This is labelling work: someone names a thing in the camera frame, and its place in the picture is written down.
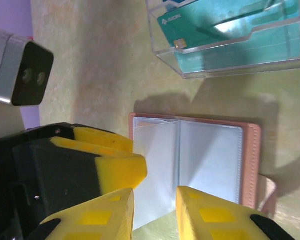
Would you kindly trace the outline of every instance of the printed logo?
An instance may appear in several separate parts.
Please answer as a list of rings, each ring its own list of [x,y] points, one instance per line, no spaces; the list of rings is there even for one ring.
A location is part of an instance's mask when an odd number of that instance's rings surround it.
[[[175,16],[172,16],[172,17],[169,17],[168,19],[162,19],[162,24],[163,24],[163,25],[167,25],[167,23],[172,22],[172,21],[174,21],[174,20],[177,20],[177,19],[179,19],[179,18],[181,18],[181,14],[178,14],[178,15],[175,15]]]

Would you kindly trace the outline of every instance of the card holder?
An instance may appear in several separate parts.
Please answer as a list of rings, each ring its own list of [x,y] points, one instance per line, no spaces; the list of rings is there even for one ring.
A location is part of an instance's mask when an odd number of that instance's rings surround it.
[[[240,203],[243,130],[240,127],[135,118],[134,152],[148,174],[135,189],[134,227],[171,213],[177,186]]]
[[[134,138],[133,129],[135,126],[137,126],[134,125],[134,123],[139,125],[142,123],[141,119],[135,120],[135,118],[151,118],[156,120],[163,119],[165,121],[182,120],[193,123],[206,123],[242,128],[243,142],[240,204],[252,209],[258,209],[269,217],[275,214],[278,195],[277,185],[271,179],[259,175],[262,131],[258,125],[246,122],[212,120],[204,118],[131,113],[129,115],[129,137],[131,139]]]

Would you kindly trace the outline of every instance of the yellow table surface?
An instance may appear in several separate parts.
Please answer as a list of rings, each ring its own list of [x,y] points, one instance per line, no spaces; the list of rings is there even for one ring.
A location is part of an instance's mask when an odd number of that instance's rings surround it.
[[[34,38],[55,62],[43,125],[70,122],[128,135],[130,112],[257,123],[260,173],[279,185],[275,220],[300,240],[300,70],[184,80],[153,55],[144,0],[32,0]],[[175,213],[136,240],[178,239]]]

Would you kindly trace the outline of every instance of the yellow foam pad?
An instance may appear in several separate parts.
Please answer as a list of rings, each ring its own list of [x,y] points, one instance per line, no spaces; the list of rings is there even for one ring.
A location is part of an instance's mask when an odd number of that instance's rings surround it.
[[[57,212],[41,224],[61,219],[46,240],[131,240],[134,208],[134,191],[125,188]]]
[[[101,156],[95,158],[95,166],[103,195],[123,188],[135,189],[148,174],[146,159],[141,155],[62,137],[50,141],[60,148]]]
[[[191,187],[177,188],[176,214],[180,240],[269,239],[250,219],[262,213]]]
[[[134,143],[124,136],[97,130],[89,127],[75,127],[73,129],[75,140],[88,144],[94,144],[125,152],[133,152]]]

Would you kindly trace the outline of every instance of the round hole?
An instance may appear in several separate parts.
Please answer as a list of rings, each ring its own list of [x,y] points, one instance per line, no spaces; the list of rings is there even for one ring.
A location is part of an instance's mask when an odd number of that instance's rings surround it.
[[[37,84],[41,86],[46,80],[46,74],[44,72],[40,72],[38,78],[36,80]]]
[[[30,82],[31,79],[32,79],[32,68],[27,68],[26,70],[24,70],[22,74],[22,81],[27,84]]]

